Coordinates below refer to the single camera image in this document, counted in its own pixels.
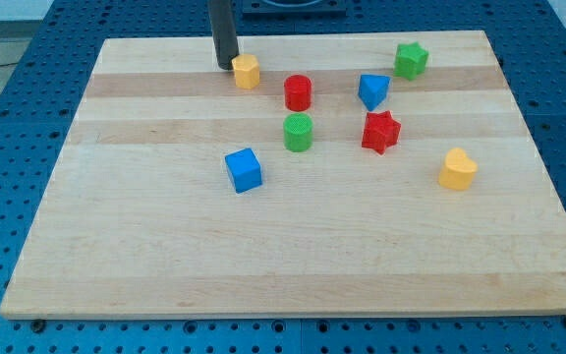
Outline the black cylindrical robot arm rod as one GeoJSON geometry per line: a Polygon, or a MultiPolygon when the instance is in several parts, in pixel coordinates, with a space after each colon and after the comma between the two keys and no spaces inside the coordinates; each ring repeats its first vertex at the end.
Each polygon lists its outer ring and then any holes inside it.
{"type": "Polygon", "coordinates": [[[218,67],[230,71],[232,60],[239,55],[232,1],[208,0],[207,10],[218,67]]]}

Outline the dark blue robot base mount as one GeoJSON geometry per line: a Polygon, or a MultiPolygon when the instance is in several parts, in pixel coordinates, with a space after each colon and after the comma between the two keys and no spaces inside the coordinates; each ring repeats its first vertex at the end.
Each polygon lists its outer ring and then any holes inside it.
{"type": "Polygon", "coordinates": [[[242,0],[241,10],[248,17],[288,17],[312,15],[344,16],[347,0],[242,0]]]}

